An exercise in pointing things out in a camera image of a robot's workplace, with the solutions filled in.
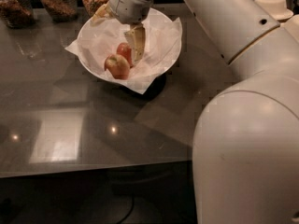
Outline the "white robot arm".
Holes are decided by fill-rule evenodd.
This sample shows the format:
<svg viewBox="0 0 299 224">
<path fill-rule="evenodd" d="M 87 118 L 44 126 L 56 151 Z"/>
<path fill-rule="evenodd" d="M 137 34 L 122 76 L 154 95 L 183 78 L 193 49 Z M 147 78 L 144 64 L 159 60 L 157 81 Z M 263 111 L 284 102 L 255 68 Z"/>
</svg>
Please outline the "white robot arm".
<svg viewBox="0 0 299 224">
<path fill-rule="evenodd" d="M 253 0 L 184 0 L 238 76 L 196 124 L 198 224 L 298 224 L 299 44 Z"/>
</svg>

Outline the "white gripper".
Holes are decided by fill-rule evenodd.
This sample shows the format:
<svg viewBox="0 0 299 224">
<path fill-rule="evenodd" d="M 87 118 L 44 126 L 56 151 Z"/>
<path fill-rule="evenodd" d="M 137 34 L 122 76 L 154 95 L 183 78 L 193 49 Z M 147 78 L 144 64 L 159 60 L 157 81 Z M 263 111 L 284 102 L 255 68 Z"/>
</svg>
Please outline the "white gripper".
<svg viewBox="0 0 299 224">
<path fill-rule="evenodd" d="M 142 22 L 147 18 L 153 0 L 109 0 L 109 3 L 100 6 L 92 16 L 92 24 L 113 19 L 122 24 L 131 25 L 124 33 L 124 37 L 131 48 L 132 64 L 137 65 L 144 55 L 146 30 Z"/>
</svg>

